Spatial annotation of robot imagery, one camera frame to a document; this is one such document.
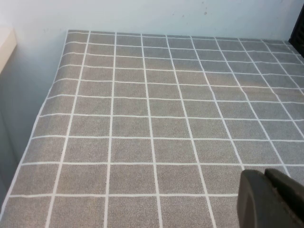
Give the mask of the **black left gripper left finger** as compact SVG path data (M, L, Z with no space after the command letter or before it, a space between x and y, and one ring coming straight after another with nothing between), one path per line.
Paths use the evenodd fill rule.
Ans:
M244 170L239 182L241 228L296 228L264 173Z

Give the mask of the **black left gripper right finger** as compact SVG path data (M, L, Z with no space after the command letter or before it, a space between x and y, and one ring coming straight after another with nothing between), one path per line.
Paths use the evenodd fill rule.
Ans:
M304 227L304 186L276 169L265 169L264 175L276 190L294 225Z

